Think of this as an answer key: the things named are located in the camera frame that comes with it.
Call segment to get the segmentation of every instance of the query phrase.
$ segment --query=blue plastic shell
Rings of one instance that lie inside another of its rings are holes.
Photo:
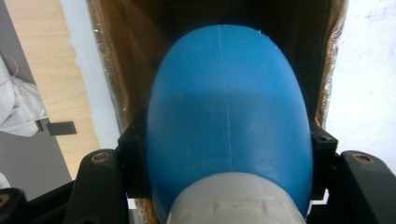
[[[184,188],[225,172],[273,181],[304,216],[312,166],[301,91],[269,37],[216,25],[169,50],[148,109],[148,178],[161,223]]]

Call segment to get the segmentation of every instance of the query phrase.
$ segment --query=white plastic base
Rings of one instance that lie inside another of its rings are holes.
[[[167,224],[305,223],[289,194],[257,175],[224,173],[201,179],[176,198]]]

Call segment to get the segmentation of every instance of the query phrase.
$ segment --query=wooden surface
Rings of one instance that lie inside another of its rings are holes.
[[[99,144],[61,3],[7,0],[6,4],[49,120],[76,125],[78,134],[56,137],[74,179],[82,158]]]

